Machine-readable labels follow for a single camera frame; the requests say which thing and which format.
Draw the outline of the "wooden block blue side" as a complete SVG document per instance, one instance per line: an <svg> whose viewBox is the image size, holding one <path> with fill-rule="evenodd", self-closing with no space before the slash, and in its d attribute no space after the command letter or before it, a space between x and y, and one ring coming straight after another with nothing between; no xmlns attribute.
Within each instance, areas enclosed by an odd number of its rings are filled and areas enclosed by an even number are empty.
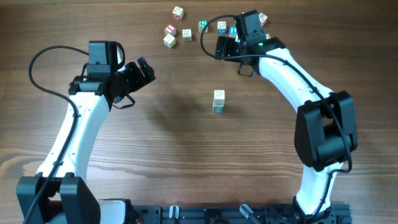
<svg viewBox="0 0 398 224"><path fill-rule="evenodd" d="M214 106L214 107L213 107L213 112L214 112L214 113L222 113L223 110L224 110L224 107L223 107L223 106Z"/></svg>

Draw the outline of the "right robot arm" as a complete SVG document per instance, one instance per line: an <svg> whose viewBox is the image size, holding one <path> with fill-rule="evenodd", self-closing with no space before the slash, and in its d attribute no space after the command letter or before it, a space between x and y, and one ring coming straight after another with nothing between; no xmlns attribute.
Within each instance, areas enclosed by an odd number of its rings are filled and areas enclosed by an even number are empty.
<svg viewBox="0 0 398 224"><path fill-rule="evenodd" d="M358 146L352 97L335 93L310 76L277 37L267 37L257 11L233 16L236 37L218 37L212 58L252 67L268 79L295 110L294 146L303 163L300 189L293 200L292 223L342 217L332 213L330 194L337 174L352 170Z"/></svg>

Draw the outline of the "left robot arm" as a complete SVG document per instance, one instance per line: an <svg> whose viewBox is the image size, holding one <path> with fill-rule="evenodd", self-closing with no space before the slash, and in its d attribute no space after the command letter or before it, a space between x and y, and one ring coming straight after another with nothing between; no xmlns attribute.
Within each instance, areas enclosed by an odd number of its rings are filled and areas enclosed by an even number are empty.
<svg viewBox="0 0 398 224"><path fill-rule="evenodd" d="M125 62L122 45L91 41L82 73L68 86L62 127L33 176L19 179L16 194L24 223L142 223L128 199L97 200L86 183L93 145L112 108L155 80L141 57Z"/></svg>

